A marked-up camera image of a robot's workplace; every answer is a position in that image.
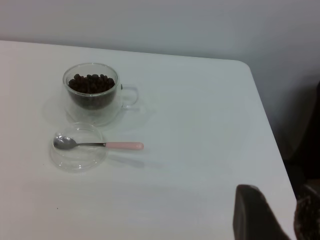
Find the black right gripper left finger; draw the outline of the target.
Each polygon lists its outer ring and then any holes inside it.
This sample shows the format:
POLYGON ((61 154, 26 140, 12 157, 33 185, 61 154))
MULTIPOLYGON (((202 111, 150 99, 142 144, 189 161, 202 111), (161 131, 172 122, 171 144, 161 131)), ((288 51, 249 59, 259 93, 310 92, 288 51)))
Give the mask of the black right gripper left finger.
POLYGON ((236 187, 233 233, 236 240, 288 240, 263 193, 253 185, 236 187))

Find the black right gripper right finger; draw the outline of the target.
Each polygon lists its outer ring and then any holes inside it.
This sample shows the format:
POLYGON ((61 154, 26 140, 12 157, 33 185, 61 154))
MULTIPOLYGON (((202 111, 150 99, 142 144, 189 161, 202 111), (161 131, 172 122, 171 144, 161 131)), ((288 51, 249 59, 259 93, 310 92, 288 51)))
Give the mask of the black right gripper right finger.
POLYGON ((293 228, 298 240, 320 239, 320 187, 305 184, 296 202, 293 228))

